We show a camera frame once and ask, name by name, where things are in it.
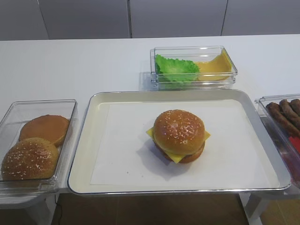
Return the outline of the brown meat patty left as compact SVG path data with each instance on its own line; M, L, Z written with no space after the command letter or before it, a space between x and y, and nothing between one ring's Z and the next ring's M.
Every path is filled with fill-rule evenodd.
M271 102L266 105L266 109L286 133L293 137L300 137L300 131L281 113L279 104Z

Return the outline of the clear plastic bun container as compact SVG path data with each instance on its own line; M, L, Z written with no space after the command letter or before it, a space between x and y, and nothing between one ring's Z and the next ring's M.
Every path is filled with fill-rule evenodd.
M0 195L19 196L52 193L58 188L59 176L66 165L78 123L77 102L74 99L13 102L0 122L0 166L6 153L19 142L22 127L43 115L60 115L69 120L64 142L57 147L59 158L54 175L48 179L5 181L0 175Z

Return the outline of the clear plastic patty tomato container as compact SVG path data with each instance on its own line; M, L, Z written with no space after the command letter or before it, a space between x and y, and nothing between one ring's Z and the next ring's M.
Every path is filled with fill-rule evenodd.
M300 187L300 154L290 143L290 135L269 115L266 105L271 102L279 104L283 99L287 99L290 102L299 98L299 94L290 94L266 96L255 100L258 114L290 173L292 184L298 188Z

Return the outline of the white parchment paper sheet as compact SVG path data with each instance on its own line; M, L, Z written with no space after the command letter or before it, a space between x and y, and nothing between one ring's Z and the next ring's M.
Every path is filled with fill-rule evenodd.
M210 137L189 164L168 161L147 130L167 110L201 118ZM108 105L91 184L195 189L277 188L280 182L242 107L235 100Z

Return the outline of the red tomato slice back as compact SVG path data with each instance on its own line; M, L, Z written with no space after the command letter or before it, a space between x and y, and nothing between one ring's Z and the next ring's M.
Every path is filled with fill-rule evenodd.
M290 136L289 141L292 144L292 146L296 149L296 151L300 154L300 138Z

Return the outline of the brown meat patty right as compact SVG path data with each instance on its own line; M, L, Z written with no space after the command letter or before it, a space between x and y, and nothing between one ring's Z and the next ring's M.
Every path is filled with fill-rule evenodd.
M290 106L300 116L300 100L299 99L291 100Z

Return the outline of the yellow cheese slice on burger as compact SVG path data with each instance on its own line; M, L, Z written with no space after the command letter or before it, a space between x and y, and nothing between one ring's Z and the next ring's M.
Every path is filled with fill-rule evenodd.
M169 161L173 161L174 163L180 163L180 164L187 164L187 163L191 163L195 160L197 160L201 154L203 153L204 147L205 147L205 142L206 140L210 137L210 134L208 132L205 131L205 138L204 138L204 142L202 144L202 146L199 148L199 150L197 152L195 152L192 155L176 155L173 153L169 153L164 151L162 148L160 148L154 141L154 137L153 137L153 128L150 128L146 131L146 134L153 140L155 146L160 150L160 152L164 155L164 157L166 159L168 159Z

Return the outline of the sesame bun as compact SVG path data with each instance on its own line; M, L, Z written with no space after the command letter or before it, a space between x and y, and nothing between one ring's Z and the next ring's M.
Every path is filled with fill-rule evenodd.
M175 155L196 153L210 136L203 121L184 110L168 110L154 121L153 140L165 152Z
M43 138L27 138L16 143L4 156L1 175L5 181L48 179L54 175L59 151Z

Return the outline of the brown meat patty middle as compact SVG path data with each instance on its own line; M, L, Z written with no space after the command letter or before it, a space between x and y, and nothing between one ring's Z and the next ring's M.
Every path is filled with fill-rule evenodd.
M300 116L292 109L290 102L283 99L279 102L284 115L291 121L291 123L299 130L300 129Z

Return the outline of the brown meat patty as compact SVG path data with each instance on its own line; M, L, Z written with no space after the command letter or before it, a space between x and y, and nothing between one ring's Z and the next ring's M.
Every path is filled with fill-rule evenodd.
M279 102L284 115L291 121L291 123L299 130L300 129L300 116L292 109L290 102L283 99Z
M286 133L293 137L300 137L300 131L281 113L279 104L271 102L266 105L266 109Z
M290 106L300 116L300 100L299 99L291 100Z

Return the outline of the green lettuce leaf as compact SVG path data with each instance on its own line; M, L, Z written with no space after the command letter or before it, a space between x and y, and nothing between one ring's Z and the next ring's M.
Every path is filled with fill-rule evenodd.
M187 83L196 81L200 68L191 60L180 60L155 56L156 73L159 82Z

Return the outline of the clear plastic lettuce cheese container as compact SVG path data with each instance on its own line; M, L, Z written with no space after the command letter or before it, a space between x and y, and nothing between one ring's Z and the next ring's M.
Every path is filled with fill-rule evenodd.
M230 73L224 74L228 78L218 81L199 81L193 82L159 82L156 73L155 56L157 54L166 58L191 60L196 62L207 62L225 51L232 66ZM189 47L156 47L150 51L150 80L157 90L209 90L209 89L230 89L236 82L238 70L230 58L227 50L220 45L217 46L189 46Z

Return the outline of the white metal baking tray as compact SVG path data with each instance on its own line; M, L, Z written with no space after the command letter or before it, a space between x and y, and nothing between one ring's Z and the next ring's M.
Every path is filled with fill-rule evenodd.
M99 146L105 133L108 105L113 103L163 103L235 100L238 101L260 140L265 154L280 182L279 187L251 189L195 189L170 188L137 185L91 184L97 161ZM291 176L272 139L265 129L248 95L240 90L181 90L181 91L139 91L102 92L94 95L85 114L80 138L68 178L69 188L78 194L156 194L228 191L268 191L286 189L291 184Z

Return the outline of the brown bottom bun on tray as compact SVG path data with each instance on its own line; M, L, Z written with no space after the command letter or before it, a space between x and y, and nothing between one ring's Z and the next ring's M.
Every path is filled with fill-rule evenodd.
M195 160L197 160L205 147L205 142L202 144L202 146L199 148L199 150L197 152L195 152L192 155L185 155L185 156L180 156L180 155L176 155L176 154L171 154L171 153L166 153L164 152L157 144L155 144L155 146L160 150L160 152L164 155L164 157L169 160L169 161L173 161L174 163L181 163L181 164L187 164L187 163L191 163Z

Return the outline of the plain orange bun bottom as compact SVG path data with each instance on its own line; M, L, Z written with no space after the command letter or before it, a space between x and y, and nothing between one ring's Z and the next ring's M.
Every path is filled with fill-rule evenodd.
M63 144L69 120L60 115L43 115L27 122L20 131L19 141L28 138L42 138L56 147Z

